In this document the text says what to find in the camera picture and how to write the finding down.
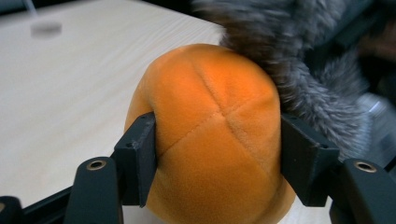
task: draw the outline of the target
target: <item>gray plush toy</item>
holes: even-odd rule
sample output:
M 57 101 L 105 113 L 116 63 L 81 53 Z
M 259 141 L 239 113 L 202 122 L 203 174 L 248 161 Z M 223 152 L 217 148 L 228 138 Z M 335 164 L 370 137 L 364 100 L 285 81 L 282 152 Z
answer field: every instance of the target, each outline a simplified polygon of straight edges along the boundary
M 220 44 L 249 57 L 277 85 L 282 109 L 324 134 L 340 147 L 339 160 L 367 159 L 371 148 L 387 150 L 394 157 L 396 117 L 389 115 L 383 98 L 367 93 L 356 48 L 328 60 L 322 69 L 309 70 L 305 53 L 325 41 L 354 0 L 195 0 L 206 19 L 222 25 Z M 376 108 L 382 112 L 375 113 Z M 387 110 L 390 128 L 376 136 L 378 115 Z M 389 161 L 374 162 L 386 165 Z

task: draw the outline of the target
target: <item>gray fur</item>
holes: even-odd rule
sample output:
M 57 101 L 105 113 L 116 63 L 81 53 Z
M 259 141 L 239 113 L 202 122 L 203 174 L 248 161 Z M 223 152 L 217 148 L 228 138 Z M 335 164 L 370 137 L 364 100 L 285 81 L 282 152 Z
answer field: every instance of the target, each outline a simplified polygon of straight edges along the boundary
M 304 52 L 324 40 L 353 0 L 194 0 L 222 25 L 220 44 L 249 57 L 277 85 L 282 108 L 341 148 L 340 160 L 363 158 L 371 118 L 357 100 L 367 89 L 356 50 L 311 74 Z

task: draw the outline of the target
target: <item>wooden tabletop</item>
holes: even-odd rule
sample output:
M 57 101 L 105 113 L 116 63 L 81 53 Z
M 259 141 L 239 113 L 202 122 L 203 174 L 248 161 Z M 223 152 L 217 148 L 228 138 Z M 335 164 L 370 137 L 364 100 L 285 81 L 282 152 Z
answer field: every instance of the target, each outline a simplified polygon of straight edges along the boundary
M 221 33 L 213 23 L 127 0 L 0 18 L 0 196 L 27 206 L 71 186 L 82 162 L 111 154 L 148 65 L 178 46 L 218 44 Z M 294 206 L 282 223 L 329 223 L 326 209 Z M 125 223 L 161 223 L 146 209 L 124 215 Z

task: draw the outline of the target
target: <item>orange fabric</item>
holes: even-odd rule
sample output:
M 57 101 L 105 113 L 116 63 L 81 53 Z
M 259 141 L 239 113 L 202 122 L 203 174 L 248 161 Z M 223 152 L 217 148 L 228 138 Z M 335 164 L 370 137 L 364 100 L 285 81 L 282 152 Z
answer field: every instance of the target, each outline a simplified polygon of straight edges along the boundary
M 154 61 L 132 99 L 126 128 L 157 120 L 158 170 L 148 208 L 167 223 L 277 223 L 294 192 L 280 173 L 276 87 L 258 65 L 212 45 Z

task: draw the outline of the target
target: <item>fuzzy gray fabric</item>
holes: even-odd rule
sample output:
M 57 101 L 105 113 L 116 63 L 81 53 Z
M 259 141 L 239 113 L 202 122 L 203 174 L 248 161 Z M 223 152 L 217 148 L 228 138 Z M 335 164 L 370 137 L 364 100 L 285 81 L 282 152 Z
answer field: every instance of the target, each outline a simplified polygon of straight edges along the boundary
M 222 25 L 220 44 L 260 65 L 277 85 L 282 110 L 323 133 L 341 149 L 340 161 L 363 158 L 371 118 L 359 105 L 368 83 L 356 50 L 310 73 L 304 53 L 324 40 L 353 0 L 194 0 L 206 19 Z

